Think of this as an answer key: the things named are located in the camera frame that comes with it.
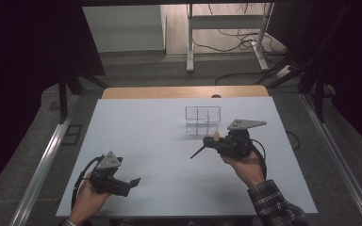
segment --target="gray floor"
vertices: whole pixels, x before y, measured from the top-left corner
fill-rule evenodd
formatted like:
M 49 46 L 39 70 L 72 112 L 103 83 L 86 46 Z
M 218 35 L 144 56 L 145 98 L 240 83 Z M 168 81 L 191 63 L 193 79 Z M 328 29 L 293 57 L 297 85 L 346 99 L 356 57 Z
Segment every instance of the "gray floor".
M 198 56 L 194 73 L 186 73 L 185 58 L 181 56 L 105 54 L 102 60 L 107 77 L 100 79 L 113 87 L 212 86 L 216 78 L 224 74 L 259 72 L 252 55 Z M 222 79 L 219 85 L 250 85 L 260 76 L 231 76 Z M 85 90 L 71 121 L 71 125 L 82 124 L 81 136 L 76 143 L 72 136 L 64 138 L 26 225 L 57 225 L 60 222 L 55 213 L 87 132 L 94 106 L 103 92 L 93 83 L 84 79 L 81 81 Z M 362 215 L 304 108 L 296 89 L 298 82 L 299 78 L 292 79 L 277 89 L 270 89 L 269 93 L 286 130 L 293 132 L 300 140 L 301 145 L 295 155 L 319 209 L 317 215 L 309 216 L 310 224 L 362 225 Z M 42 105 L 36 119 L 0 176 L 0 225 L 10 223 L 58 123 L 57 86 L 47 89 L 41 99 Z M 324 117 L 362 186 L 362 137 L 338 114 L 331 99 L 324 100 Z M 291 146 L 295 147 L 297 140 L 289 138 Z M 94 219 L 93 222 L 94 225 L 108 225 L 106 219 Z M 255 219 L 254 225 L 261 225 L 261 222 Z

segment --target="wall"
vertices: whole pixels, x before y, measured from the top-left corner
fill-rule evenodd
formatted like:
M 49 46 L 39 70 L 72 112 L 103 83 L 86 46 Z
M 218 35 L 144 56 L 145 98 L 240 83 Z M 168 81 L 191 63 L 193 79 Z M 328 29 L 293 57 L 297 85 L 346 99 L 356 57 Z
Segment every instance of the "wall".
M 164 50 L 160 6 L 83 8 L 99 53 Z

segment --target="white tabletop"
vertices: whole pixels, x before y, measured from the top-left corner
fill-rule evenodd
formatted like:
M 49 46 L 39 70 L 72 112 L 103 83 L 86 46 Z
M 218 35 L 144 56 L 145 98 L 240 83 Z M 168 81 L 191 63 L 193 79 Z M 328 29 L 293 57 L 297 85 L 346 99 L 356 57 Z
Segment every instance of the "white tabletop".
M 215 150 L 205 149 L 189 159 L 202 147 L 203 137 L 186 135 L 187 106 L 219 106 L 222 137 L 234 119 L 266 121 L 249 132 L 266 149 L 267 178 L 289 202 L 306 213 L 318 213 L 272 97 L 240 97 L 99 100 L 57 216 L 70 215 L 74 183 L 82 169 L 109 151 L 123 157 L 116 179 L 141 180 L 128 197 L 111 196 L 97 216 L 254 216 L 247 186 Z

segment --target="human hand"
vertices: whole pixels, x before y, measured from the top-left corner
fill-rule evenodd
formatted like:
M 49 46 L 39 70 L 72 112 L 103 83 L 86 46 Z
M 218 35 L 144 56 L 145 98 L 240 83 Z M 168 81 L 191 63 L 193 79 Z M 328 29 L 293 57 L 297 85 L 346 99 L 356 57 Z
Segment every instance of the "human hand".
M 265 182 L 260 160 L 255 152 L 251 152 L 249 156 L 239 160 L 225 155 L 221 155 L 221 157 L 224 163 L 234 168 L 239 179 L 249 188 Z
M 90 180 L 84 180 L 79 188 L 77 200 L 69 219 L 77 226 L 83 225 L 102 208 L 110 195 L 110 193 L 97 193 Z

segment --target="wooden edge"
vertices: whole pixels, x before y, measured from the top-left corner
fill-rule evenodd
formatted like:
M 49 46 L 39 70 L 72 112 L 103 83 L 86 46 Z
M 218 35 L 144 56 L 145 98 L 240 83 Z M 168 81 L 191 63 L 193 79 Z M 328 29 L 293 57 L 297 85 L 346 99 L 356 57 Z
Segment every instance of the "wooden edge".
M 263 86 L 108 88 L 102 99 L 211 98 L 269 96 Z

